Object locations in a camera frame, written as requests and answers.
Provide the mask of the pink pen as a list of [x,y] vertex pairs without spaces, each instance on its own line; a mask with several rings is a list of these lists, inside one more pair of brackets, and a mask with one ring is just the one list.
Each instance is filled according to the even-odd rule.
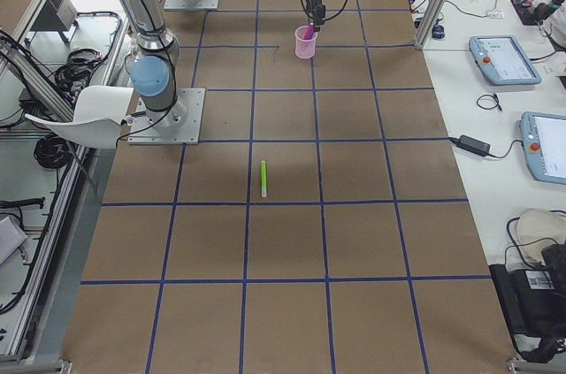
[[304,33],[303,40],[305,40],[305,41],[310,40],[313,37],[315,32],[316,32],[315,26],[313,24],[309,24],[307,26],[305,33]]

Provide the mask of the pink mesh cup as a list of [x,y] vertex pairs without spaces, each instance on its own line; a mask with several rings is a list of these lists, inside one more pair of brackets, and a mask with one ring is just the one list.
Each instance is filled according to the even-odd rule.
[[313,37],[305,41],[303,40],[304,33],[307,29],[307,26],[297,27],[294,31],[294,38],[295,38],[295,55],[300,59],[310,59],[314,57],[316,51],[316,42],[317,42],[317,32],[314,33]]

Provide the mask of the green pen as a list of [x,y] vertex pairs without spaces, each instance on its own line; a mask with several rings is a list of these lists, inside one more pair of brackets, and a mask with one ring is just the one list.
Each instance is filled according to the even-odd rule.
[[265,160],[260,162],[260,187],[261,197],[266,198],[268,195],[268,175],[267,162]]

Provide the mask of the blue teach pendant far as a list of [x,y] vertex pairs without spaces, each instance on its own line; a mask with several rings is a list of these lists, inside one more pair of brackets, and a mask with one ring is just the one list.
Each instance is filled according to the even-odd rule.
[[478,69],[492,85],[538,85],[542,81],[515,36],[472,36],[468,44]]

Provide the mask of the blue teach pendant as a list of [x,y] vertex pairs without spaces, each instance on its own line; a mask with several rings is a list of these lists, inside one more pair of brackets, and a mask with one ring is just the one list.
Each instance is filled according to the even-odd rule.
[[519,123],[525,161],[538,181],[565,184],[565,117],[525,112]]
[[492,85],[538,85],[542,81],[515,36],[472,36],[468,44],[478,69]]

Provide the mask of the black power adapter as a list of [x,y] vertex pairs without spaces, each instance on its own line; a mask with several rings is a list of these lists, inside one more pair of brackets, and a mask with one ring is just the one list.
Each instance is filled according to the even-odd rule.
[[490,154],[490,145],[487,142],[474,139],[468,135],[462,134],[459,137],[449,137],[448,139],[457,148],[477,156],[486,157]]

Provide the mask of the blue teach pendant near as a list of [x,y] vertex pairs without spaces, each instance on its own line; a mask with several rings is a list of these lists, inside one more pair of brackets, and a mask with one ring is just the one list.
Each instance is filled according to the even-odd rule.
[[538,181],[565,184],[565,117],[525,112],[519,123],[525,161]]

